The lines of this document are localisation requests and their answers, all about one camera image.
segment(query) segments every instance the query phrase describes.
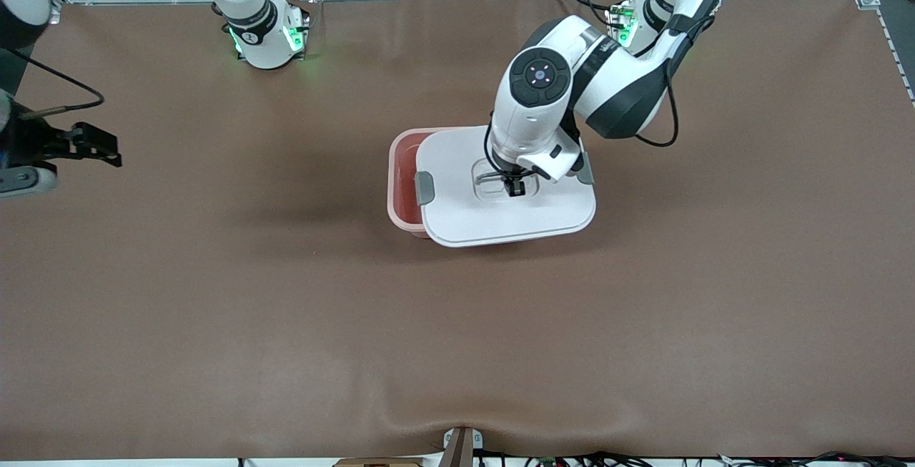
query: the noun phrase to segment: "gray clip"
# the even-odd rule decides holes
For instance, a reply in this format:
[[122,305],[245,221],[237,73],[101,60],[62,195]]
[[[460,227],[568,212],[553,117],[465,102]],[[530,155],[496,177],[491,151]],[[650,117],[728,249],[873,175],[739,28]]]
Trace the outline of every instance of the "gray clip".
[[432,174],[425,170],[416,172],[414,177],[416,184],[416,202],[420,206],[425,206],[435,199],[435,181],[432,180]]
[[588,159],[588,153],[582,153],[582,156],[585,157],[585,166],[581,167],[576,174],[578,182],[583,185],[592,185],[594,184],[594,172],[591,170],[591,160]]

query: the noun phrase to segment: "red plastic container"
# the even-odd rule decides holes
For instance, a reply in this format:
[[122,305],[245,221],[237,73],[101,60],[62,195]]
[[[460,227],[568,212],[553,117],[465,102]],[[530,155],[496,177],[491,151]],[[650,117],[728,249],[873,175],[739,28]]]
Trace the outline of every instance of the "red plastic container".
[[411,129],[401,132],[388,154],[388,216],[402,230],[419,238],[428,238],[422,226],[422,210],[416,203],[416,152],[419,144],[433,132],[453,127]]

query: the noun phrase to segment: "brown table surface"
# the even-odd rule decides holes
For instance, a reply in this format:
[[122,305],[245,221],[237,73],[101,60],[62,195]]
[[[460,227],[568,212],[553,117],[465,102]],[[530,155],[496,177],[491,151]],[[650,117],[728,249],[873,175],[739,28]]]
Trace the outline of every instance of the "brown table surface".
[[[915,454],[915,112],[853,0],[728,0],[676,147],[585,130],[598,215],[449,250],[396,229],[401,131],[484,124],[555,0],[327,2],[237,62],[206,6],[72,7],[124,168],[4,202],[0,458],[490,450]],[[33,108],[86,96],[30,67]],[[667,137],[661,110],[650,137]]]

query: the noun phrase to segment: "white lid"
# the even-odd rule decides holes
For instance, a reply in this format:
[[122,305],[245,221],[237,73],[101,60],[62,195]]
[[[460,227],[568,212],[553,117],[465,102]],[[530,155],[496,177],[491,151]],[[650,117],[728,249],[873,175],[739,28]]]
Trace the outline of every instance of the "white lid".
[[591,185],[578,177],[558,183],[525,180],[527,194],[509,197],[495,186],[474,183],[491,172],[483,156],[486,126],[437,132],[416,154],[416,168],[432,177],[434,196],[422,206],[429,237],[447,247],[520,242],[582,230],[594,218],[597,201]]

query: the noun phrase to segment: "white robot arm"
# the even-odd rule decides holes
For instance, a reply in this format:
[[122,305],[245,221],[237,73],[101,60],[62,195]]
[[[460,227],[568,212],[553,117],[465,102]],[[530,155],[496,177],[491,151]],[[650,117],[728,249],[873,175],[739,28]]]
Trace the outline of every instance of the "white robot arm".
[[649,124],[670,76],[721,0],[673,0],[650,54],[632,54],[578,16],[535,31],[501,79],[486,152],[510,196],[539,174],[558,182],[581,168],[572,111],[604,138],[629,138]]
[[239,53],[258,69],[276,69],[305,50],[308,17],[285,0],[213,0]]
[[673,13],[676,0],[627,0],[610,8],[612,36],[633,53],[647,51]]

